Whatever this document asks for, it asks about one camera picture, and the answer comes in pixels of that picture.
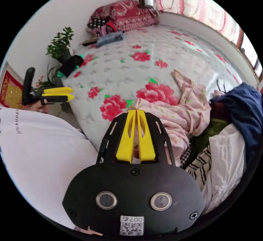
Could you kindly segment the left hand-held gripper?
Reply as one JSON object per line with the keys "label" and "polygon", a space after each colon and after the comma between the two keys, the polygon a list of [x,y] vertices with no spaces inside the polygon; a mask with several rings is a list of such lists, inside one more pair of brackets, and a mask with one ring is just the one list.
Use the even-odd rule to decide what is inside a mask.
{"label": "left hand-held gripper", "polygon": [[22,104],[23,106],[30,105],[38,100],[47,100],[47,104],[64,103],[74,99],[71,93],[74,90],[70,87],[58,88],[37,88],[30,92],[23,91]]}

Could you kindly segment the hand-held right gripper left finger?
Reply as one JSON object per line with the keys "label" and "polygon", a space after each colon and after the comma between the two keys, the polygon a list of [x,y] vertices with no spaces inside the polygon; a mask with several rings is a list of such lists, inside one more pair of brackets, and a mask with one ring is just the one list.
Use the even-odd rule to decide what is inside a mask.
{"label": "hand-held right gripper left finger", "polygon": [[136,126],[136,110],[129,110],[126,116],[124,129],[116,153],[116,159],[120,162],[132,163]]}

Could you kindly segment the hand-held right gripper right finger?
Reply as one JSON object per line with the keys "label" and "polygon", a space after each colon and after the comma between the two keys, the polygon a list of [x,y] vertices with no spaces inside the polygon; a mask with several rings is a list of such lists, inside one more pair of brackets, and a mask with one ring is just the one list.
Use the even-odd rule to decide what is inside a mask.
{"label": "hand-held right gripper right finger", "polygon": [[156,154],[144,110],[137,110],[138,149],[141,162],[152,162]]}

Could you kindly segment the person's left hand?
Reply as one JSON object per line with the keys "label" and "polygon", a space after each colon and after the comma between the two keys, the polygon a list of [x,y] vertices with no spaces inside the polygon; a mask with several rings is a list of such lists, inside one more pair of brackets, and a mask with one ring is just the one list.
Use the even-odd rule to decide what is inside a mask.
{"label": "person's left hand", "polygon": [[27,110],[34,112],[41,112],[47,114],[50,110],[50,105],[47,104],[47,100],[38,100],[28,106]]}

